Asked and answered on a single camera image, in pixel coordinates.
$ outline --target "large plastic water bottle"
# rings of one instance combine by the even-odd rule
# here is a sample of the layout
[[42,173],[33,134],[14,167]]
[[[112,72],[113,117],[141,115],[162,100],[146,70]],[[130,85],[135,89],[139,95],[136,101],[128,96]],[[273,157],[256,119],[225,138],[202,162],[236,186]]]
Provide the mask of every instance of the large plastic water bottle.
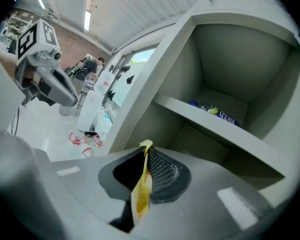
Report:
[[93,151],[87,145],[87,136],[75,136],[73,132],[70,133],[66,150],[67,154],[65,157],[67,160],[93,157]]

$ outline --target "window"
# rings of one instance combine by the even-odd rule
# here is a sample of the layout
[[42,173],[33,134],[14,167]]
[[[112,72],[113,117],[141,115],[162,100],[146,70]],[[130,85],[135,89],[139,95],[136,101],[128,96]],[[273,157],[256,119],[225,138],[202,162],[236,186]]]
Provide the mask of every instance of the window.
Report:
[[133,55],[128,64],[147,62],[156,48],[138,52]]

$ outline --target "white floor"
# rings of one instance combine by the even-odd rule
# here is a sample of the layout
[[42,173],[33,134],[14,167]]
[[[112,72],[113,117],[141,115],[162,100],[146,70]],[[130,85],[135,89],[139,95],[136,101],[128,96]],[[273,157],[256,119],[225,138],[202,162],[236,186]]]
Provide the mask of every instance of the white floor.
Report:
[[[73,132],[77,136],[84,135],[76,129],[78,118],[74,117],[76,108],[72,108],[73,115],[59,114],[59,105],[49,106],[37,98],[30,101],[26,107],[20,107],[19,123],[16,136],[25,140],[32,148],[44,150],[50,161],[66,160],[66,150],[69,147],[69,135]],[[13,133],[17,125],[17,114],[14,119]]]

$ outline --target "whiteboard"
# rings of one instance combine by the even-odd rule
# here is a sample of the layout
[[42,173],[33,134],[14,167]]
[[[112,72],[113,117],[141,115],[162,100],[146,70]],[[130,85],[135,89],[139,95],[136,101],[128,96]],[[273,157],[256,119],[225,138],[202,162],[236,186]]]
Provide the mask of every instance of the whiteboard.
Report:
[[[135,83],[138,75],[140,74],[143,67],[146,65],[147,62],[139,62],[131,64],[130,69],[126,73],[121,73],[121,77],[116,83],[114,84],[114,88],[112,93],[115,93],[113,96],[113,101],[121,107],[124,103],[132,85]],[[127,78],[133,76],[131,84],[127,84]]]

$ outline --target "brick wall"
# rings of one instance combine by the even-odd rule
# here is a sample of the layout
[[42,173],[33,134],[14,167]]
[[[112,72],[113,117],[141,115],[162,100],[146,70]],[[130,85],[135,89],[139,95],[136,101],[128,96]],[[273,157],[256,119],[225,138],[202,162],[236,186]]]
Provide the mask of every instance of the brick wall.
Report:
[[[20,9],[14,9],[11,11],[11,14],[14,12],[25,12]],[[32,21],[37,21],[40,17],[38,15],[32,14],[29,11],[26,11],[29,13],[29,16],[26,20],[30,20],[30,16],[33,15]],[[87,54],[90,54],[94,56],[95,58],[103,57],[105,59],[105,64],[110,59],[110,56],[105,53],[100,48],[96,47],[94,44],[90,43],[86,39],[82,38],[81,36],[65,29],[64,27],[46,20],[49,24],[51,24],[54,27],[56,37],[58,39],[60,49],[62,51],[62,56],[60,60],[61,68],[64,70],[67,67],[73,67],[78,61],[83,59]]]

